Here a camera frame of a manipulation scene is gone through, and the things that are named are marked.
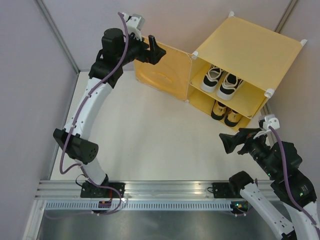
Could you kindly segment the gold loafer shoe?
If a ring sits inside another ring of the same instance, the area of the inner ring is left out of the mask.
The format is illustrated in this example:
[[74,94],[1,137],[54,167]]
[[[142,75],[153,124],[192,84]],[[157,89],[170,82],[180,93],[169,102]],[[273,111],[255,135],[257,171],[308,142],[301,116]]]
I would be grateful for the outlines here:
[[224,123],[228,127],[235,127],[240,120],[242,119],[242,115],[238,113],[237,111],[234,111],[233,109],[229,109],[228,112],[226,113],[226,116],[224,118]]
[[228,107],[226,105],[215,100],[210,115],[214,120],[220,121],[224,118],[227,109]]

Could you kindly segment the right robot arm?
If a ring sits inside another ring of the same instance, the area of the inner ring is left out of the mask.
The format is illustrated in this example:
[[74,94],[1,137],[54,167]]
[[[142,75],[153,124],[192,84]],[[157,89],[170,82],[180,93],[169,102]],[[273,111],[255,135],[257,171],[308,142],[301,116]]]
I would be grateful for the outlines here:
[[292,142],[278,138],[273,146],[269,146],[266,135],[259,135],[259,131],[258,128],[240,128],[234,135],[220,133],[219,138],[227,154],[242,146],[238,155],[249,154],[253,158],[268,176],[273,193],[290,218],[274,207],[244,170],[229,178],[229,194],[246,200],[278,240],[318,240],[317,195],[311,180],[299,169],[303,159]]

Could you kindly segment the yellow cabinet door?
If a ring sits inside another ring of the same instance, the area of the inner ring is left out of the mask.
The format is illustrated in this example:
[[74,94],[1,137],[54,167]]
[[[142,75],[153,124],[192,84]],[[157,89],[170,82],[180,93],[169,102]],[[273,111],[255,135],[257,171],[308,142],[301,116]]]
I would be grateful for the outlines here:
[[166,55],[156,65],[135,60],[133,65],[136,79],[184,101],[187,99],[192,67],[191,55],[161,42],[158,45],[166,51]]

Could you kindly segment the white black sneaker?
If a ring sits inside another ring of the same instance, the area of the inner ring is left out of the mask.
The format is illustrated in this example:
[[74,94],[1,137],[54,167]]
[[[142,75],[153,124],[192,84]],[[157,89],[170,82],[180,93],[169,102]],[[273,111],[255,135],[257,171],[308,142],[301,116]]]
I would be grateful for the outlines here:
[[242,86],[243,82],[243,79],[231,73],[227,73],[217,90],[216,95],[222,100],[229,101]]
[[225,71],[218,66],[211,65],[204,75],[201,89],[207,93],[213,93]]

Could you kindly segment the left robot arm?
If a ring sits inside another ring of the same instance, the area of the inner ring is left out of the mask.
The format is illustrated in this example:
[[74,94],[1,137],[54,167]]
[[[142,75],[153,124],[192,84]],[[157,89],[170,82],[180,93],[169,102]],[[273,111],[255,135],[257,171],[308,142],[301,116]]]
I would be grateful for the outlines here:
[[89,140],[95,119],[123,74],[123,67],[135,60],[156,65],[166,50],[157,44],[153,35],[137,38],[134,33],[126,33],[119,28],[104,32],[94,64],[89,71],[86,89],[78,107],[63,129],[55,129],[53,138],[62,150],[59,171],[66,174],[74,167],[80,167],[91,191],[98,198],[109,193],[109,177],[97,159],[99,146]]

